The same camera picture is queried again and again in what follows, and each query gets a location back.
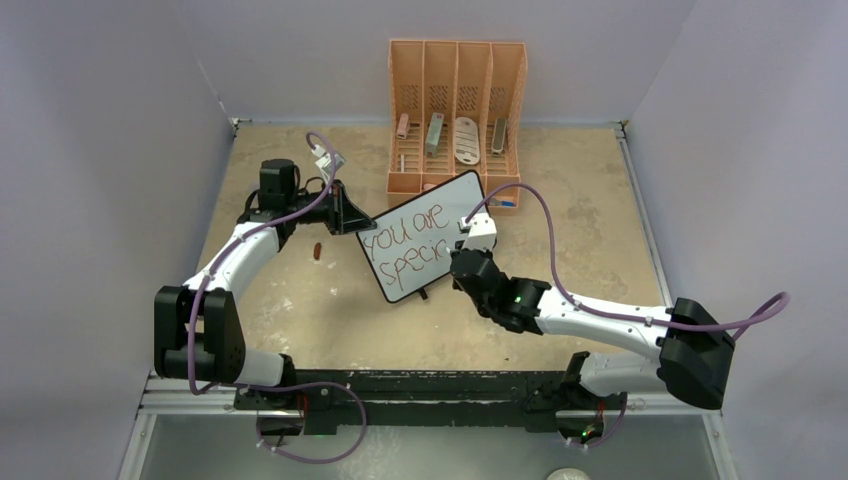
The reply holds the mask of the black framed whiteboard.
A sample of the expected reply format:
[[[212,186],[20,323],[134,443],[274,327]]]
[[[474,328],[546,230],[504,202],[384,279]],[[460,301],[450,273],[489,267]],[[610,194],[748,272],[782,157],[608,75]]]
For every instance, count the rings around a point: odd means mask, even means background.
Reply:
[[[387,302],[449,273],[450,251],[470,231],[461,223],[483,198],[479,174],[469,171],[378,215],[375,229],[356,234]]]

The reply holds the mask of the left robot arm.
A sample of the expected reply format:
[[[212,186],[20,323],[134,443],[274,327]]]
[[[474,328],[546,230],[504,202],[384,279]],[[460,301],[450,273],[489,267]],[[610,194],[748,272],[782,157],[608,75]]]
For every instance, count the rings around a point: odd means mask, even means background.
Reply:
[[[370,231],[376,221],[352,203],[342,181],[320,192],[301,188],[287,159],[266,160],[228,243],[210,263],[154,298],[154,369],[161,377],[259,387],[272,408],[297,399],[291,358],[247,347],[237,302],[300,224],[322,223],[332,235]]]

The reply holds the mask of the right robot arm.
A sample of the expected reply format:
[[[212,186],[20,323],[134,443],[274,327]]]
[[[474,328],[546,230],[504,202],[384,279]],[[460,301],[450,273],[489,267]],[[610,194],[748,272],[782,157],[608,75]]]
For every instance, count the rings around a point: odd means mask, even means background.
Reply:
[[[580,337],[620,348],[618,354],[573,357],[561,381],[564,399],[584,407],[597,397],[667,391],[693,407],[722,407],[735,342],[698,302],[679,298],[670,307],[567,299],[549,283],[508,277],[490,253],[452,253],[455,289],[478,314],[513,333]]]

